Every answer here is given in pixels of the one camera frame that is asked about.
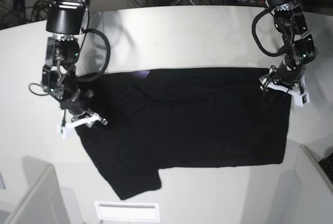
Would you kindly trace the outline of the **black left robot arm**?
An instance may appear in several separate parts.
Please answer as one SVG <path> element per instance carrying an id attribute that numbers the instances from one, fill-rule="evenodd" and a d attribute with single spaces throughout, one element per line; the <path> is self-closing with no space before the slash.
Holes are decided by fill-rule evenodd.
<path id="1" fill-rule="evenodd" d="M 252 22 L 252 36 L 259 49 L 269 57 L 283 56 L 278 67 L 272 65 L 268 74 L 260 78 L 261 90 L 269 89 L 290 94 L 296 105 L 310 101 L 305 89 L 305 66 L 316 57 L 313 37 L 306 24 L 300 0 L 265 0 L 267 7 Z M 257 36 L 257 23 L 272 14 L 274 25 L 282 34 L 283 46 L 275 53 L 267 51 Z"/>

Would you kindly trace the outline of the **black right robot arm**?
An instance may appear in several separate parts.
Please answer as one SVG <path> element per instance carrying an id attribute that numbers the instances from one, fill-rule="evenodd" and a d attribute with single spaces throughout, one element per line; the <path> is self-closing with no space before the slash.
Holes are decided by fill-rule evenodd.
<path id="1" fill-rule="evenodd" d="M 83 90 L 80 83 L 100 78 L 110 60 L 110 43 L 107 37 L 96 29 L 88 27 L 91 0 L 50 0 L 46 31 L 52 33 L 47 39 L 45 64 L 42 69 L 41 88 L 46 95 L 59 102 L 62 110 L 61 131 L 81 125 L 92 127 L 108 121 L 91 110 L 94 93 Z M 101 70 L 86 78 L 76 75 L 76 62 L 81 55 L 77 35 L 93 33 L 102 38 L 106 46 L 106 60 Z"/>

